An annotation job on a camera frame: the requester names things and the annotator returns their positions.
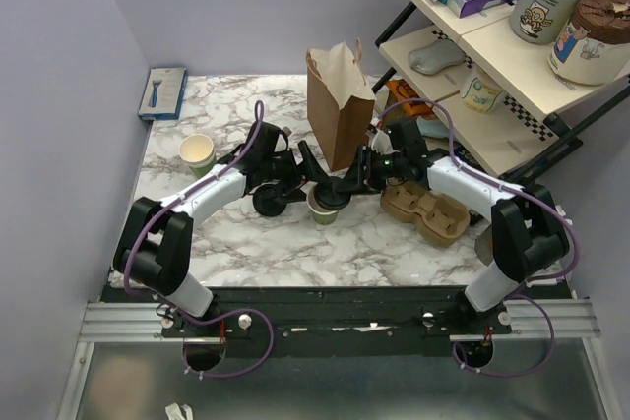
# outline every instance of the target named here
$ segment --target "white marble surface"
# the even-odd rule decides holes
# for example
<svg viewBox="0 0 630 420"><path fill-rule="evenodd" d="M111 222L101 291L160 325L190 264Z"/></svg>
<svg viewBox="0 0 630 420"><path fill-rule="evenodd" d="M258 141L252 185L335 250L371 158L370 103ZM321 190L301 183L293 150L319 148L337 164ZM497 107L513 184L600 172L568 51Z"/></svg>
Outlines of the white marble surface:
<svg viewBox="0 0 630 420"><path fill-rule="evenodd" d="M186 136L208 134L219 155L243 142L258 99L266 121L292 130L294 148L305 139L321 157L306 120L306 76L191 77L184 98L179 121L153 125L136 198L162 198L194 181L177 154ZM473 245L485 226L444 249L384 213L377 196L353 198L330 226L317 226L305 203L264 218L246 197L196 231L190 271L211 286L467 284L484 268Z"/></svg>

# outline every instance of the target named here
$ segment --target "orange package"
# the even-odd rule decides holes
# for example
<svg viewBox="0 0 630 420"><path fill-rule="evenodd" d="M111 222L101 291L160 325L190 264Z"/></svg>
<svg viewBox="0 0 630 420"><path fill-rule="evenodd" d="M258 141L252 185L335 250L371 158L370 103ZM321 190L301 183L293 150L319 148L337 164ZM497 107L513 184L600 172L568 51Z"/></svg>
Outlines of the orange package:
<svg viewBox="0 0 630 420"><path fill-rule="evenodd" d="M387 88L396 98L396 101L407 100L408 98L420 98L415 90L407 84L404 79L394 79L385 83ZM421 115L426 120L437 118L433 113L433 109L429 105L423 103L404 103L403 110L406 115L416 117Z"/></svg>

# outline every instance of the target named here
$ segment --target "small paper cup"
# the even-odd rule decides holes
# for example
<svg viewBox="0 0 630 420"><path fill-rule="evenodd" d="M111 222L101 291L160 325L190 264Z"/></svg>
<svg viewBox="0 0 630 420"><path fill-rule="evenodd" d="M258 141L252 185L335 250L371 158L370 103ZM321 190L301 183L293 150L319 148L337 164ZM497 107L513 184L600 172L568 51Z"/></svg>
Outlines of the small paper cup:
<svg viewBox="0 0 630 420"><path fill-rule="evenodd" d="M320 225L330 225L337 219L337 215L339 215L338 210L323 209L319 204L317 204L317 202L315 202L315 187L313 187L308 193L306 204L311 210L311 216L315 220L315 223L319 223Z"/></svg>
<svg viewBox="0 0 630 420"><path fill-rule="evenodd" d="M197 177L203 177L217 164L215 144L206 135L186 137L179 145L179 157Z"/></svg>

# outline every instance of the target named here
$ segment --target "brown lid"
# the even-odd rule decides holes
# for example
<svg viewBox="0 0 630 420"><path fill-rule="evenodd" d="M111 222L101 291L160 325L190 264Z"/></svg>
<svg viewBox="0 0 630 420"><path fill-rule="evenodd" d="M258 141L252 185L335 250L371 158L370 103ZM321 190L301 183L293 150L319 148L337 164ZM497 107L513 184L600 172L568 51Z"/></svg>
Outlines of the brown lid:
<svg viewBox="0 0 630 420"><path fill-rule="evenodd" d="M630 43L630 0L580 0L571 22L588 30L589 38Z"/></svg>

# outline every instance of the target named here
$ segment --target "white shelf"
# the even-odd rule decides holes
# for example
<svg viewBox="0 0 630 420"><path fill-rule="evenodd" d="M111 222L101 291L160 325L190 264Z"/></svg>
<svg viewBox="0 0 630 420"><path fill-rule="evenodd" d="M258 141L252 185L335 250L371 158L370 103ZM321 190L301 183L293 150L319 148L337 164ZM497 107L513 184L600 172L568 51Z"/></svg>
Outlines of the white shelf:
<svg viewBox="0 0 630 420"><path fill-rule="evenodd" d="M463 63L446 68L433 76L426 76L410 67L408 59L410 52L436 41L438 36L433 34L434 31L439 29L435 26L427 27L392 39L382 43L379 51L419 96L439 101L459 93L460 84L470 69Z"/></svg>
<svg viewBox="0 0 630 420"><path fill-rule="evenodd" d="M465 34L458 46L540 121L605 87L582 86L556 76L547 64L551 45L523 41L514 34L508 19ZM628 74L630 62L617 79Z"/></svg>
<svg viewBox="0 0 630 420"><path fill-rule="evenodd" d="M497 5L478 14L460 19L451 9L432 0L410 0L440 30L449 35L456 43L462 35L491 25L510 16L514 7L507 4Z"/></svg>
<svg viewBox="0 0 630 420"><path fill-rule="evenodd" d="M457 140L494 177L525 164L558 139L554 135L542 141L504 104L493 112L479 113L467 108L459 95L440 103L453 118ZM448 125L442 112L435 110L435 114Z"/></svg>

